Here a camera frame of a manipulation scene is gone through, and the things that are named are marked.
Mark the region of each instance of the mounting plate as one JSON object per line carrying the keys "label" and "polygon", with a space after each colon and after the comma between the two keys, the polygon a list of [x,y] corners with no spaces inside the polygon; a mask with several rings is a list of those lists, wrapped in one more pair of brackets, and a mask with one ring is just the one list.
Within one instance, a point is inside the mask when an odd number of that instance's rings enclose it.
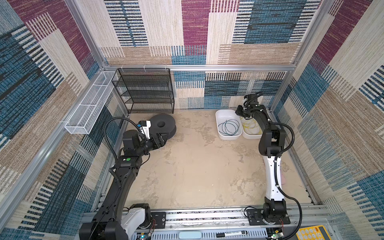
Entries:
{"label": "mounting plate", "polygon": [[[256,226],[256,225],[268,225],[263,221],[262,211],[263,209],[247,209],[246,213],[247,216],[253,216],[252,218],[248,219],[249,225]],[[287,214],[284,214],[280,219],[283,221],[284,224],[290,224],[291,220],[289,220],[289,217]]]}

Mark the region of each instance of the shelf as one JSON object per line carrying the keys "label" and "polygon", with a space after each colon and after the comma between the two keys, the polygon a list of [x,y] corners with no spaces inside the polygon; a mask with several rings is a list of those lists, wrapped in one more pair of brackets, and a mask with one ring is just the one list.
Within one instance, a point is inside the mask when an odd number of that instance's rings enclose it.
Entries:
{"label": "shelf", "polygon": [[112,84],[130,113],[173,113],[169,69],[117,69]]}
{"label": "shelf", "polygon": [[131,103],[129,113],[173,113],[175,102],[170,103]]}

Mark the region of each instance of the black weight plate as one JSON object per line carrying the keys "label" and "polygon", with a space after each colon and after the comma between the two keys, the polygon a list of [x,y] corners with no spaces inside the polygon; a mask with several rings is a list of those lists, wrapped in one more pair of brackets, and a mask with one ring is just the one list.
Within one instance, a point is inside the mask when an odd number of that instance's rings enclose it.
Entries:
{"label": "black weight plate", "polygon": [[151,127],[149,133],[155,135],[156,133],[167,132],[169,133],[168,139],[171,139],[176,134],[175,119],[168,114],[158,114],[150,119]]}

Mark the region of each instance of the white mesh basket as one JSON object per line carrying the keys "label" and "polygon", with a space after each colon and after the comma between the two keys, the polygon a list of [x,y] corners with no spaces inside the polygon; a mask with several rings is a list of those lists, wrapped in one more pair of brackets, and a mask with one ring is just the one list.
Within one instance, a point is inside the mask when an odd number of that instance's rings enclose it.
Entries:
{"label": "white mesh basket", "polygon": [[117,76],[112,71],[104,71],[98,76],[65,124],[65,129],[70,134],[89,134],[91,132],[113,89],[112,79],[117,81]]}

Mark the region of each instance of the white plastic tray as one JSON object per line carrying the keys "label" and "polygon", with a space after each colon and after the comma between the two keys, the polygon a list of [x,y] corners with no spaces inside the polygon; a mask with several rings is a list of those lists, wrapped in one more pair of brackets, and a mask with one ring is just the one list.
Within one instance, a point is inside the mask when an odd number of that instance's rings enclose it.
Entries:
{"label": "white plastic tray", "polygon": [[[220,131],[219,131],[219,125],[227,120],[230,120],[230,119],[235,119],[239,122],[239,124],[241,125],[241,121],[240,121],[240,117],[236,115],[235,111],[234,110],[230,110],[230,109],[223,109],[223,110],[218,110],[216,112],[216,125],[217,125],[217,132],[218,132],[218,137],[220,139],[223,139],[223,140],[235,140],[235,139],[238,139],[240,137],[240,135],[243,133],[243,129],[240,127],[239,130],[237,131],[237,133],[235,135],[232,135],[232,136],[229,136],[229,135],[224,135],[224,134],[221,134]],[[230,124],[227,124],[227,128],[229,131],[231,132],[234,132],[235,128],[234,126],[230,125]]]}

